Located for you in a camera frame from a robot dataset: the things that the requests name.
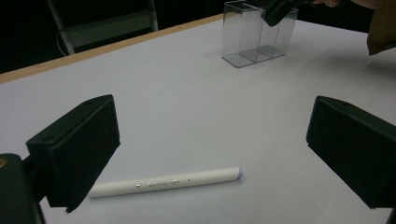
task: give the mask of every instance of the dark background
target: dark background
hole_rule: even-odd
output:
[[[224,0],[156,0],[159,28],[175,26],[189,21],[222,13]],[[65,24],[101,20],[131,13],[147,7],[136,0],[57,0],[56,6]],[[299,8],[298,20],[309,21],[367,33],[373,11],[348,3],[344,7],[324,5]],[[43,63],[63,57],[57,47],[64,49],[62,39],[50,13],[46,0],[3,1],[0,7],[0,73]],[[99,47],[119,39],[111,39],[85,49]]]

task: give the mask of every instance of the black foam cube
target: black foam cube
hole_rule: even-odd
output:
[[[395,207],[395,126],[347,102],[318,96],[306,141],[370,208]]]

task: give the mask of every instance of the white cylinder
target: white cylinder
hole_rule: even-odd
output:
[[[94,185],[88,196],[90,198],[97,198],[161,189],[178,189],[233,181],[236,179],[240,179],[241,177],[242,169],[240,167],[233,167],[182,175],[169,175],[138,180],[125,180]]]

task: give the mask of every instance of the white table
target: white table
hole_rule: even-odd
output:
[[[369,57],[366,34],[297,21],[287,56],[236,69],[221,21],[0,85],[0,153],[81,102],[115,97],[121,146],[98,182],[241,166],[241,181],[86,199],[56,223],[385,224],[307,146],[317,95],[396,124],[396,51]]]

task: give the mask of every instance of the clear plastic box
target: clear plastic box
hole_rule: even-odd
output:
[[[264,8],[249,0],[224,4],[221,57],[225,61],[243,67],[286,54],[298,10],[270,27],[262,19]]]

